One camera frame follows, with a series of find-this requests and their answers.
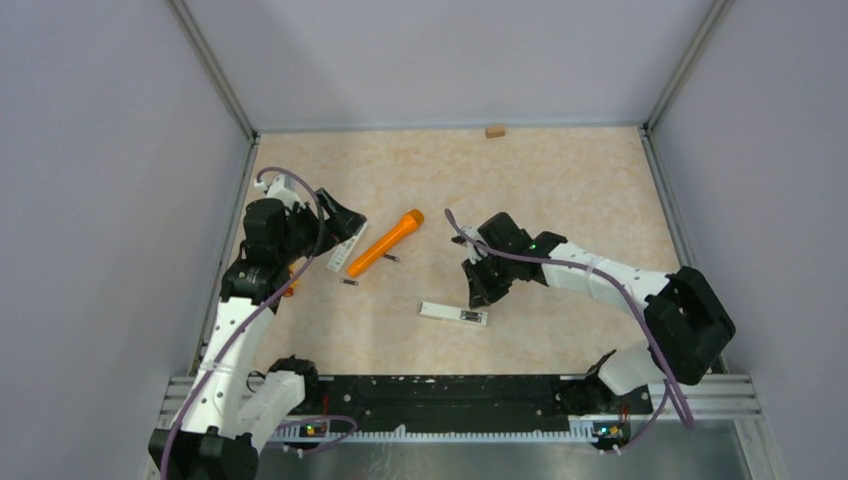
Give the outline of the small white remote control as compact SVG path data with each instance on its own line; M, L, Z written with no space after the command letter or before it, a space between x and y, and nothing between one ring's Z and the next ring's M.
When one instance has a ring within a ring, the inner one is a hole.
M364 231L367 229L368 222L365 221L353 234L353 236L345 242L339 244L330 257L327 268L332 272L339 272L345 265L349 255L354 250L357 242L361 238Z

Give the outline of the long white remote control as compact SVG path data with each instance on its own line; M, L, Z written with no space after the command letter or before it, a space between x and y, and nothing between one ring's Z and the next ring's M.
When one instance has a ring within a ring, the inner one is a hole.
M439 303L422 301L418 315L423 318L429 318L433 320L452 322L462 325L474 325L485 327L487 325L488 314L486 312L479 312L474 310L468 310L460 307L444 305Z

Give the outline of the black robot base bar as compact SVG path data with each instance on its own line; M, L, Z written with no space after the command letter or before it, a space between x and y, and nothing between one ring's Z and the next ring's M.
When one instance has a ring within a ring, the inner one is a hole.
M296 416L341 415L362 433L565 432L577 418L649 415L647 387L614 395L601 381L561 375L337 375L307 385Z

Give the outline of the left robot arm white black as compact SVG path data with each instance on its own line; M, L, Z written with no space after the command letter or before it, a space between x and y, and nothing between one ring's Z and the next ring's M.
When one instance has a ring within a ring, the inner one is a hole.
M289 189L270 189L249 203L245 238L221 281L218 318L196 378L169 427L151 434L148 451L163 479L253 479L259 455L284 418L319 404L312 363L296 360L268 373L255 393L248 372L299 261L360 233L365 215L324 189L310 206Z

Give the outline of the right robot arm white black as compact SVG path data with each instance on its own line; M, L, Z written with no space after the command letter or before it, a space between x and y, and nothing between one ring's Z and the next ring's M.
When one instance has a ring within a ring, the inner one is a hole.
M612 412L646 384L696 385L736 334L707 278L683 266L675 272L629 266L594 254L565 236L531 236L500 212L478 227L457 227L452 242L462 263L472 309L488 307L516 281L578 292L631 314L645 338L606 355L589 372L589 404Z

